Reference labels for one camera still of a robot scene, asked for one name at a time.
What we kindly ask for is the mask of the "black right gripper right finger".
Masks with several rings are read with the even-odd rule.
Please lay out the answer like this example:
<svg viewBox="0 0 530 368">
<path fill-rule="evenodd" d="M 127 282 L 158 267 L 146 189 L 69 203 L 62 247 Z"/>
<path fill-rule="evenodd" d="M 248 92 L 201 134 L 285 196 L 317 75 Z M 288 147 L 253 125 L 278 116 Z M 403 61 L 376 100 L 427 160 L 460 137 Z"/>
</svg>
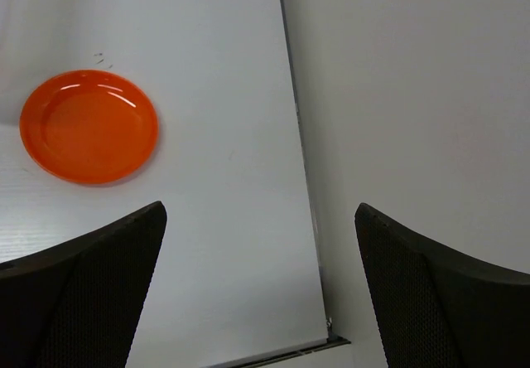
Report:
<svg viewBox="0 0 530 368">
<path fill-rule="evenodd" d="M 527 367 L 529 276 L 362 203 L 355 228 L 390 367 Z"/>
</svg>

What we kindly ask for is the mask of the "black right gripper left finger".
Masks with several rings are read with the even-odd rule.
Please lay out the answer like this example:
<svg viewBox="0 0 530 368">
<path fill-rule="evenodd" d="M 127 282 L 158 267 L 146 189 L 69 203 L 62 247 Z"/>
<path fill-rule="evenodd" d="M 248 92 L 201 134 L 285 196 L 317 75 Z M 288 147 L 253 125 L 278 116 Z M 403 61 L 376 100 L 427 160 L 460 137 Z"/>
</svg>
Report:
<svg viewBox="0 0 530 368">
<path fill-rule="evenodd" d="M 1 265 L 3 367 L 124 367 L 166 230 L 159 202 Z"/>
</svg>

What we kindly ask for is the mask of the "orange plastic plate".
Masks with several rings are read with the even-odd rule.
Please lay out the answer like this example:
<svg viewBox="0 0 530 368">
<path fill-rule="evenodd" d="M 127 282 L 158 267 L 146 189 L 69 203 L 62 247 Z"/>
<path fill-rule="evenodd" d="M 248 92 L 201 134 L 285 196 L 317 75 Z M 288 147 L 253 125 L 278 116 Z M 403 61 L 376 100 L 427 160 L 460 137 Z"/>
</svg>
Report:
<svg viewBox="0 0 530 368">
<path fill-rule="evenodd" d="M 101 185 L 132 175 L 159 136 L 151 100 L 130 80 L 101 70 L 73 70 L 39 85 L 19 119 L 28 155 L 68 182 Z"/>
</svg>

